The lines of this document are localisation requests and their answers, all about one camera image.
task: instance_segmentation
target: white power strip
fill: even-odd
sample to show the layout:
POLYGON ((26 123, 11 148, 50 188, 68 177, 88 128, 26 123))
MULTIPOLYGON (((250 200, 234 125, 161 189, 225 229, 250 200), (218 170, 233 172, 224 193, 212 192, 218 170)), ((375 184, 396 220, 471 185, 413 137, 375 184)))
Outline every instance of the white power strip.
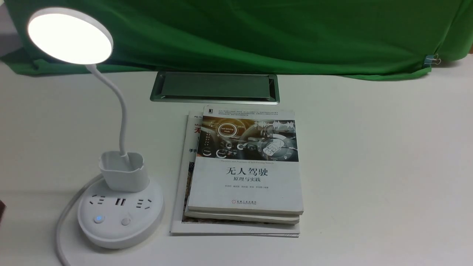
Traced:
POLYGON ((152 179, 136 193, 111 190, 102 179, 84 192, 77 215, 91 242, 104 248, 129 248, 155 231, 163 213, 163 193, 152 179))

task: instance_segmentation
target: green cloth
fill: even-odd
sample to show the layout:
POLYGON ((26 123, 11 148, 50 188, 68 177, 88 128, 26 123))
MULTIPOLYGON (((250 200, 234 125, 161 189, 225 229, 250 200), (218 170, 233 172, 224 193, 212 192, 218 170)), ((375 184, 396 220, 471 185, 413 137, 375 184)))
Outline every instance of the green cloth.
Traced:
POLYGON ((38 9, 96 18, 114 38, 101 71, 335 74, 366 80, 425 75, 426 55, 458 60, 473 43, 473 0, 5 0, 24 48, 18 74, 86 72, 45 55, 26 33, 38 9))

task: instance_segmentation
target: lamp head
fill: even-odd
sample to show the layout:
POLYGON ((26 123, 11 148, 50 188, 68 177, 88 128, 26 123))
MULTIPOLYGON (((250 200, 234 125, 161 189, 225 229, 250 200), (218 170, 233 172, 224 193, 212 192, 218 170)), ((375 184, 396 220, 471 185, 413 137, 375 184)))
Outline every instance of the lamp head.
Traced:
POLYGON ((97 20, 66 8, 35 12, 27 27, 33 43, 48 55, 73 64, 97 64, 112 54, 113 39, 97 20))

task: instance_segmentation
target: book cover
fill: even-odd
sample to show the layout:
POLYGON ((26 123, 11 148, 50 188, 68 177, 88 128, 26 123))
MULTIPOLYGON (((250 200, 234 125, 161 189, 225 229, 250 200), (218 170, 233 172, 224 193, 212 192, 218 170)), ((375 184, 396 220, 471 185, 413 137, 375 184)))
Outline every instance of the book cover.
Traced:
POLYGON ((232 220, 200 219, 185 216, 187 199, 201 132, 202 112, 189 112, 184 141, 181 170, 171 233, 174 235, 255 235, 298 237, 299 224, 267 224, 262 222, 240 222, 232 220))
POLYGON ((294 113, 207 106, 191 211, 303 213, 294 113))

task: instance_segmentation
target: white desk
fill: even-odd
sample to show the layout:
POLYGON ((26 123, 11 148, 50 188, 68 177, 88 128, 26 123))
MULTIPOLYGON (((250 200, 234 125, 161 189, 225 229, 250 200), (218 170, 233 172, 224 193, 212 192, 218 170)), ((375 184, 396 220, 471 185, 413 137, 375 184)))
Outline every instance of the white desk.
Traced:
MULTIPOLYGON (((169 236, 186 115, 204 104, 151 102, 153 72, 107 74, 129 104, 127 147, 165 188, 166 213, 145 243, 106 251, 79 233, 73 209, 65 253, 87 266, 470 264, 472 70, 469 56, 410 81, 279 76, 281 104, 262 108, 296 112, 299 239, 169 236)), ((92 75, 31 78, 0 64, 0 265, 59 264, 56 219, 118 148, 119 108, 92 75)))

